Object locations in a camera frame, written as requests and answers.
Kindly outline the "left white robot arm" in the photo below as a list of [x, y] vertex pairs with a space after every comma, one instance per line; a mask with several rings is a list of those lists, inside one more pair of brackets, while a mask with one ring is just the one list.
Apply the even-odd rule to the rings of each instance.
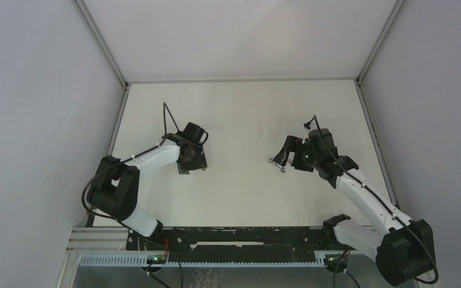
[[180, 175], [207, 168], [204, 144], [208, 132], [189, 122], [185, 129], [167, 133], [160, 143], [137, 155], [122, 160], [103, 157], [95, 176], [82, 193], [83, 206], [100, 217], [110, 218], [140, 234], [140, 242], [149, 250], [160, 248], [164, 241], [158, 219], [148, 215], [138, 204], [140, 180], [156, 170], [175, 163]]

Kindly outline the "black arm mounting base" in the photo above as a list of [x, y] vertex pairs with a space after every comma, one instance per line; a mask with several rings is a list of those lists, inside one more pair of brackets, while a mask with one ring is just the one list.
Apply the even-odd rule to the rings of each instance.
[[323, 226], [163, 227], [144, 237], [129, 231], [125, 248], [159, 252], [176, 262], [308, 261], [315, 253], [342, 252]]

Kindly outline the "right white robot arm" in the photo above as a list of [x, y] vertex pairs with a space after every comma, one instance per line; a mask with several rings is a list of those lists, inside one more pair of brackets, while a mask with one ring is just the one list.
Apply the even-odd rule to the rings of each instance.
[[413, 220], [376, 192], [347, 155], [339, 155], [328, 129], [309, 131], [306, 138], [288, 136], [280, 152], [269, 160], [285, 171], [313, 172], [346, 196], [373, 226], [367, 229], [350, 216], [340, 214], [324, 222], [323, 242], [332, 250], [347, 245], [372, 259], [392, 286], [409, 280], [422, 282], [421, 275], [433, 271], [439, 280], [433, 230], [425, 220]]

